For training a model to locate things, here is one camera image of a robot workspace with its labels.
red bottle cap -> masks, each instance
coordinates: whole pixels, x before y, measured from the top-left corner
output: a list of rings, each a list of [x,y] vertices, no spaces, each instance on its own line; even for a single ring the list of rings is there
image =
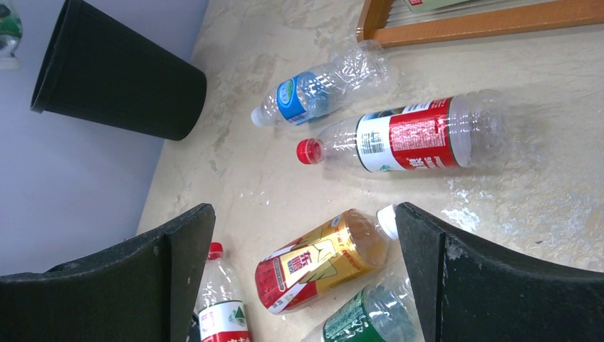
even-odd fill
[[[208,260],[216,260],[222,258],[224,250],[219,242],[212,242],[209,245]]]
[[[302,164],[318,164],[323,160],[323,142],[318,139],[302,140],[298,144],[296,153]]]

green bottle label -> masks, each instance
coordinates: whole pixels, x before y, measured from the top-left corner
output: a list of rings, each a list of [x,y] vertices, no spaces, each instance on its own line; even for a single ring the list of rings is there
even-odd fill
[[[385,342],[371,324],[359,292],[323,325],[325,342]]]
[[[20,38],[21,31],[22,26],[19,15],[8,2],[0,0],[0,35]]]

bottle label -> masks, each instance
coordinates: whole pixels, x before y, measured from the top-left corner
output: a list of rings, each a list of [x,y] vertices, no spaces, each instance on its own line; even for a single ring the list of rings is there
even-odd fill
[[[199,312],[202,342],[250,342],[241,301],[223,301]]]
[[[449,139],[452,98],[363,116],[357,154],[369,172],[458,167]]]
[[[256,268],[262,304],[273,314],[290,310],[375,269],[357,252],[348,213],[266,257]]]
[[[298,76],[289,79],[277,88],[277,106],[282,116],[294,125],[301,125],[311,118],[308,116],[304,107],[298,99],[296,92],[298,86]]]
[[[0,36],[7,35],[21,38],[22,31],[21,19],[15,8],[9,2],[0,0]]]
[[[385,342],[371,324],[359,292],[323,324],[325,342]]]

floor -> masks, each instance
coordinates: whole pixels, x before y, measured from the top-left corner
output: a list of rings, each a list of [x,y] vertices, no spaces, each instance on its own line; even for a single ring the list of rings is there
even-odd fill
[[[604,271],[604,26],[387,49],[398,79],[392,92],[329,120],[496,89],[513,105],[513,159],[501,172],[353,177],[297,160],[298,141],[322,125],[281,134],[256,128],[249,113],[281,81],[342,51],[362,5],[210,3],[193,57],[208,76],[207,103],[188,138],[165,144],[138,232],[200,202],[213,204],[214,240],[224,244],[244,285],[255,341],[285,333],[299,341],[366,283],[344,286],[285,316],[269,313],[254,285],[261,259],[351,207],[373,213],[412,202],[516,251]],[[389,259],[399,255],[392,244]]]

bottle cap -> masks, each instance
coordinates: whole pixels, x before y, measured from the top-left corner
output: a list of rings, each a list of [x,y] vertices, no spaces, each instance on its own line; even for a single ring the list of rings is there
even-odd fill
[[[266,124],[262,122],[262,109],[260,107],[254,108],[251,112],[251,121],[256,125],[256,127],[264,127]]]
[[[217,260],[222,258],[222,254],[224,253],[224,250],[222,249],[222,244],[219,242],[212,242],[209,245],[209,253],[208,253],[208,260]]]
[[[305,139],[300,141],[296,154],[302,164],[318,164],[323,160],[323,142],[318,139]]]
[[[380,223],[384,233],[393,240],[398,239],[395,208],[396,206],[392,204],[377,212],[377,222]]]
[[[14,57],[0,58],[0,70],[16,70],[19,69],[19,60]]]

